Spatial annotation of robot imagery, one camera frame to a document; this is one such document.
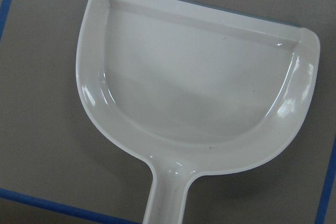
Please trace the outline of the beige plastic dustpan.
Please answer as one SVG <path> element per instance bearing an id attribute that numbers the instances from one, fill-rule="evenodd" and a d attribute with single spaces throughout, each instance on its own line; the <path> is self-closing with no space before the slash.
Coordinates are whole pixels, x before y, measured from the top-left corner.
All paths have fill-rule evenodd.
<path id="1" fill-rule="evenodd" d="M 88 0 L 76 82 L 95 127 L 152 172 L 143 222 L 181 223 L 193 181 L 292 142 L 319 56 L 302 27 L 183 0 Z"/>

